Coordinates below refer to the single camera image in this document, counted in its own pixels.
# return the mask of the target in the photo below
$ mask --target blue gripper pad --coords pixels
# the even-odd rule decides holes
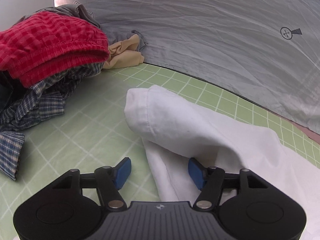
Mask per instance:
[[[206,180],[204,180],[204,174],[203,174],[203,171],[201,170],[201,168],[199,168],[193,162],[193,158],[189,159],[188,172],[189,172],[191,179],[196,184],[196,187],[199,190],[202,190],[202,188],[206,184]]]
[[[125,184],[127,178],[131,173],[131,160],[130,158],[124,158],[119,164],[114,167],[115,169],[115,178],[113,183],[117,190],[120,190]]]

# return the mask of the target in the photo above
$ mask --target metal pin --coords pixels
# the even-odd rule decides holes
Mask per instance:
[[[196,206],[201,209],[208,209],[212,206],[212,203],[207,200],[200,200],[196,203]]]
[[[121,201],[121,200],[111,200],[109,203],[108,203],[108,206],[110,208],[121,208],[124,206],[124,203]]]

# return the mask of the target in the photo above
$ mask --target red garment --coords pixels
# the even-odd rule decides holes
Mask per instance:
[[[39,12],[0,32],[0,71],[24,87],[75,66],[109,58],[106,35],[89,22]]]

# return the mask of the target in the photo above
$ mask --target plaid cuff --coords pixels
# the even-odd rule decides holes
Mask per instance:
[[[0,132],[0,171],[13,180],[16,180],[20,150],[23,143],[23,133]]]

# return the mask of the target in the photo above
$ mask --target circle with cross symbol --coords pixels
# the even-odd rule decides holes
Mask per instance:
[[[282,27],[280,30],[280,33],[282,37],[284,37],[286,40],[291,40],[292,39],[292,32],[290,31],[289,28],[287,27]]]

